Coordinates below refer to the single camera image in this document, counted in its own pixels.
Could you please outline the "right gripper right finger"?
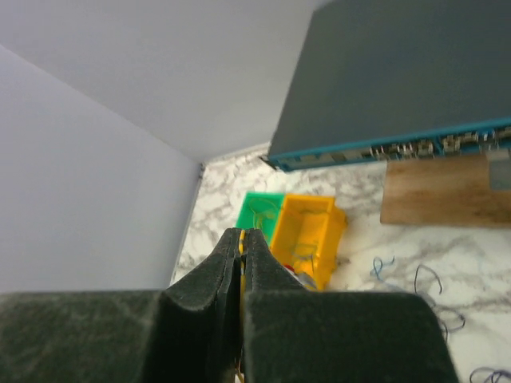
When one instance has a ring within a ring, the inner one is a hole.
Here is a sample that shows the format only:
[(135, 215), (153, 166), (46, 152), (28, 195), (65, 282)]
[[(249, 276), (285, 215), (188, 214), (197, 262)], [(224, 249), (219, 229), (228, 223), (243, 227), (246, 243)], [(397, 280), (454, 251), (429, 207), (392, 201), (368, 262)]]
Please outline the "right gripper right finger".
[(402, 292), (312, 292), (258, 230), (244, 232), (248, 382), (455, 382), (426, 301)]

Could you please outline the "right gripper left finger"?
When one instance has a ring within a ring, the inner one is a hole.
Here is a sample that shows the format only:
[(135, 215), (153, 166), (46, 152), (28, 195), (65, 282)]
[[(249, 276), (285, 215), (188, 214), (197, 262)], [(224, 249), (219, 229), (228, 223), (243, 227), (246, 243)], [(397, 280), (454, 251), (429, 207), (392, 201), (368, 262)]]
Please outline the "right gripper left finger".
[(234, 381), (241, 237), (165, 290), (4, 294), (2, 381)]

